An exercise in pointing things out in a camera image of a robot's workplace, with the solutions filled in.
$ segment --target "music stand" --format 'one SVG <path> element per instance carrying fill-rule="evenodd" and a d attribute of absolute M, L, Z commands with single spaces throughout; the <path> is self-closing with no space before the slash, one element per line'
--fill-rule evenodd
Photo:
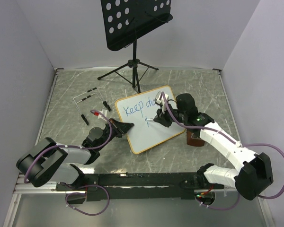
<path fill-rule="evenodd" d="M 171 0 L 101 0 L 108 49 L 119 51 L 133 44 L 133 59 L 98 77 L 98 80 L 115 72 L 132 84 L 134 89 L 137 86 L 138 93 L 141 92 L 139 82 L 146 71 L 149 68 L 159 69 L 137 59 L 137 40 L 173 18 L 170 14 L 170 4 Z M 140 79 L 137 70 L 139 64 L 147 67 Z M 126 66 L 133 69 L 133 82 L 117 72 Z"/>

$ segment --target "gray marble tabletop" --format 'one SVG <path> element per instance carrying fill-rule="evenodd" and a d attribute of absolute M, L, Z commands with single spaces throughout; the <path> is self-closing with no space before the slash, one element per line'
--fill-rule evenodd
<path fill-rule="evenodd" d="M 139 69 L 142 75 L 145 69 Z M 40 139 L 51 137 L 62 144 L 80 145 L 92 127 L 104 128 L 89 111 L 102 110 L 103 105 L 96 97 L 79 104 L 89 126 L 76 110 L 73 97 L 93 87 L 98 87 L 104 99 L 112 108 L 108 117 L 119 120 L 115 102 L 136 94 L 131 85 L 117 74 L 97 80 L 109 70 L 60 70 L 48 106 Z M 130 79 L 131 70 L 120 74 Z M 232 137 L 238 139 L 229 106 L 217 71 L 214 70 L 148 70 L 141 80 L 142 91 L 164 85 L 172 88 L 174 96 L 190 93 L 199 111 L 207 113 Z M 90 165 L 78 165 L 85 173 L 176 173 L 195 172 L 200 166 L 214 163 L 232 167 L 216 149 L 209 144 L 196 148 L 186 144 L 186 133 L 176 136 L 139 155 L 131 152 L 126 137 L 115 138 L 100 152 L 100 157 Z"/>

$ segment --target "whiteboard frame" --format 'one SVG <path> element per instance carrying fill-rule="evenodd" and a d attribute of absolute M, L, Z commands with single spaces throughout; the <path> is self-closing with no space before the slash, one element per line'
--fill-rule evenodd
<path fill-rule="evenodd" d="M 152 89 L 152 90 L 149 90 L 149 91 L 144 91 L 144 92 L 142 92 L 142 93 L 139 93 L 139 94 L 136 94 L 136 95 L 133 95 L 133 96 L 129 96 L 129 97 L 125 97 L 125 98 L 118 99 L 118 100 L 115 102 L 115 108 L 116 108 L 116 110 L 117 110 L 117 112 L 118 112 L 118 115 L 119 115 L 119 117 L 120 117 L 121 122 L 123 122 L 123 119 L 122 119 L 121 114 L 120 114 L 120 112 L 119 112 L 119 110 L 118 110 L 118 107 L 117 107 L 117 103 L 118 103 L 119 101 L 123 101 L 123 100 L 125 100 L 125 99 L 132 98 L 132 97 L 134 97 L 134 96 L 139 96 L 139 95 L 142 95 L 142 94 L 145 94 L 145 93 L 154 91 L 154 90 L 158 90 L 158 89 L 164 88 L 164 87 L 169 87 L 169 88 L 170 88 L 171 93 L 172 93 L 172 96 L 173 96 L 173 99 L 176 100 L 176 99 L 175 99 L 175 96 L 174 96 L 174 93 L 172 92 L 171 87 L 168 86 L 168 85 L 165 85 L 165 86 L 162 86 L 162 87 L 157 87 L 157 88 Z M 138 152 L 138 153 L 136 153 L 136 152 L 133 150 L 132 144 L 131 144 L 131 142 L 130 142 L 129 137 L 128 137 L 127 134 L 126 134 L 126 137 L 127 137 L 127 141 L 128 141 L 128 143 L 129 143 L 129 146 L 131 147 L 132 152 L 133 152 L 135 155 L 138 155 L 138 154 L 140 154 L 140 153 L 142 153 L 142 152 L 145 152 L 145 151 L 147 151 L 147 150 L 149 150 L 149 149 L 151 149 L 151 148 L 153 148 L 153 147 L 155 147 L 155 146 L 157 146 L 157 145 L 159 145 L 159 144 L 161 144 L 161 143 L 164 143 L 165 141 L 170 140 L 171 138 L 174 138 L 174 137 L 176 137 L 176 136 L 178 136 L 178 135 L 180 135 L 180 134 L 182 134 L 182 133 L 184 133 L 184 132 L 185 132 L 185 128 L 183 129 L 182 132 L 180 132 L 180 133 L 178 133 L 178 134 L 176 134 L 176 135 L 174 135 L 174 136 L 171 136 L 171 137 L 169 137 L 169 138 L 167 138 L 167 139 L 161 141 L 160 143 L 157 143 L 157 144 L 155 144 L 155 145 L 153 145 L 153 146 L 151 146 L 151 147 L 149 147 L 149 148 L 146 148 L 146 149 L 144 149 L 144 150 L 142 150 L 142 151 L 140 151 L 140 152 Z"/>

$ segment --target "tripod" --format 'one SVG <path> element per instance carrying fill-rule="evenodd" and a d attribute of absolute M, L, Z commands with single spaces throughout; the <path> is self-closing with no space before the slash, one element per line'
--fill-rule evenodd
<path fill-rule="evenodd" d="M 138 65 L 143 65 L 143 66 L 146 66 L 147 69 L 146 71 L 143 73 L 143 75 L 141 76 L 141 78 L 139 79 L 139 76 L 138 76 Z M 133 82 L 130 82 L 128 79 L 126 79 L 124 76 L 122 76 L 120 73 L 118 73 L 117 71 L 120 70 L 120 69 L 123 69 L 124 67 L 128 66 L 129 68 L 132 68 L 133 69 Z M 120 66 L 119 68 L 101 76 L 101 77 L 98 77 L 98 80 L 101 80 L 102 78 L 112 74 L 112 73 L 116 73 L 118 74 L 120 77 L 122 77 L 123 79 L 125 79 L 127 82 L 129 82 L 133 88 L 135 89 L 135 87 L 137 86 L 138 88 L 138 91 L 136 90 L 137 93 L 141 93 L 141 88 L 140 88 L 140 80 L 142 79 L 142 77 L 145 75 L 145 73 L 147 72 L 147 70 L 151 68 L 153 70 L 159 70 L 158 68 L 155 68 L 153 66 L 150 66 L 148 64 L 145 64 L 143 62 L 141 62 L 139 59 L 137 59 L 137 40 L 135 40 L 133 42 L 133 59 L 132 60 L 128 60 L 128 62 L 125 64 L 125 65 L 122 65 Z"/>

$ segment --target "white wall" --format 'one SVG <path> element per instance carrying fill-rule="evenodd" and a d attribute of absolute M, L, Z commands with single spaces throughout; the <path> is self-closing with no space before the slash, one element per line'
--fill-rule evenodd
<path fill-rule="evenodd" d="M 131 47 L 107 49 L 100 0 L 17 1 L 55 68 L 122 65 L 132 56 Z M 174 19 L 139 39 L 138 58 L 222 69 L 258 2 L 172 0 Z"/>
<path fill-rule="evenodd" d="M 222 78 L 244 143 L 267 142 L 284 151 L 284 0 L 261 0 Z M 275 182 L 267 195 L 284 183 L 284 161 L 270 149 Z M 277 226 L 284 227 L 284 194 L 269 201 Z"/>
<path fill-rule="evenodd" d="M 19 171 L 36 140 L 53 68 L 19 5 L 0 0 L 0 226 Z"/>

